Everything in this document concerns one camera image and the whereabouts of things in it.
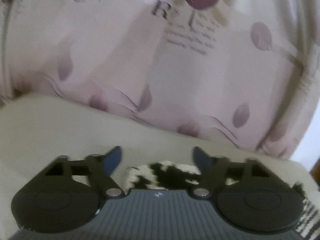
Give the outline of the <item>pink leaf print curtain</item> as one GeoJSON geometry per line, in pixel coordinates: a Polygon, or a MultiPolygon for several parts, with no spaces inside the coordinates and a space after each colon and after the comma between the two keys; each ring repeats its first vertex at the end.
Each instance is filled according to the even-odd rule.
{"type": "Polygon", "coordinates": [[[1,97],[27,93],[287,159],[319,101],[319,0],[1,0],[1,97]]]}

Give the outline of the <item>black white knitted garment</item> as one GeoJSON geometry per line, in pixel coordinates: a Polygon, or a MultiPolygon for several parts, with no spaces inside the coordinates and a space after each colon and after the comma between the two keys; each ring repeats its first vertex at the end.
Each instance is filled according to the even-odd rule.
{"type": "MultiPolygon", "coordinates": [[[[201,179],[196,166],[160,161],[129,167],[124,182],[124,191],[147,190],[190,190],[201,179]]],[[[296,232],[304,239],[319,239],[319,209],[306,197],[301,184],[294,188],[303,196],[304,211],[296,232]]]]}

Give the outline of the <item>beige woven mattress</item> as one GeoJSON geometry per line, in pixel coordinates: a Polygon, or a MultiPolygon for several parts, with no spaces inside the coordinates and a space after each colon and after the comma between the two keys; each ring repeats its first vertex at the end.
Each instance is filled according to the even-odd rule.
{"type": "Polygon", "coordinates": [[[195,166],[192,151],[244,163],[256,159],[294,188],[301,184],[319,209],[319,192],[297,163],[256,156],[232,144],[233,135],[212,116],[178,113],[173,131],[155,129],[131,116],[122,118],[56,97],[31,95],[1,109],[1,239],[304,239],[296,226],[285,232],[247,232],[223,220],[212,204],[190,190],[124,191],[129,167],[172,161],[195,166]],[[19,228],[11,211],[14,195],[54,159],[82,160],[119,146],[122,158],[111,174],[124,191],[108,199],[88,223],[65,232],[19,228]]]}

